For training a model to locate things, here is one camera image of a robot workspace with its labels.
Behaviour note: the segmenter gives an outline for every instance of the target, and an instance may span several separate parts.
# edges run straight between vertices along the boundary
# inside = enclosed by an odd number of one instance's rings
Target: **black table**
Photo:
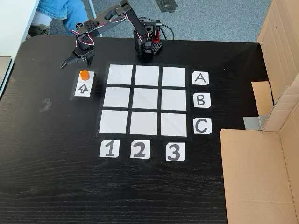
[[[16,81],[0,101],[0,222],[227,223],[219,131],[244,129],[243,116],[258,116],[251,82],[268,79],[260,45],[163,41],[151,61],[137,57],[133,39],[97,38],[96,45],[93,100],[70,100],[75,73],[86,65],[59,65],[75,38],[38,36],[22,44]],[[210,84],[197,90],[211,93],[212,108],[193,116],[212,118],[213,132],[191,136],[184,162],[165,161],[159,139],[148,161],[130,159],[130,139],[121,139],[117,159],[99,157],[95,128],[106,65],[143,62],[210,74]],[[46,98],[52,108],[40,113]]]

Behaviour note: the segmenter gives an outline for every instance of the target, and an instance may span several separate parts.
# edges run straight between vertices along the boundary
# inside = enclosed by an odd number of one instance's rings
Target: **cardboard box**
[[[262,131],[220,132],[228,224],[299,224],[299,0],[273,0],[257,41]]]

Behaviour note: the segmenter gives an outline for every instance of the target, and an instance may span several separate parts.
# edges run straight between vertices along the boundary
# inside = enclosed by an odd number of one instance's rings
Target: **orange block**
[[[89,79],[89,73],[87,70],[81,70],[80,76],[81,76],[81,79],[83,79],[84,81]]]

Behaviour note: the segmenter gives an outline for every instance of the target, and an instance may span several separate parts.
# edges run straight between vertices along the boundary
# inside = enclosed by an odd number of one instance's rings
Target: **person's leg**
[[[37,11],[53,19],[65,20],[67,0],[40,0]]]
[[[45,14],[42,14],[40,12],[36,12],[34,14],[31,25],[39,26],[39,25],[43,24],[43,25],[46,25],[46,26],[50,26],[51,21],[52,21],[51,17],[49,17]]]
[[[81,0],[67,0],[66,12],[67,18],[63,21],[63,24],[69,34],[71,34],[71,30],[76,30],[77,23],[83,23],[88,20],[84,4]]]
[[[29,28],[29,35],[50,35],[52,18],[66,19],[67,0],[40,0]]]

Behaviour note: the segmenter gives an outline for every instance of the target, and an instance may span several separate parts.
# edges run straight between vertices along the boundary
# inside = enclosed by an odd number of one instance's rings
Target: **arrow symbol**
[[[81,93],[84,93],[84,91],[87,91],[88,89],[87,89],[86,85],[84,84],[78,90],[81,90]]]

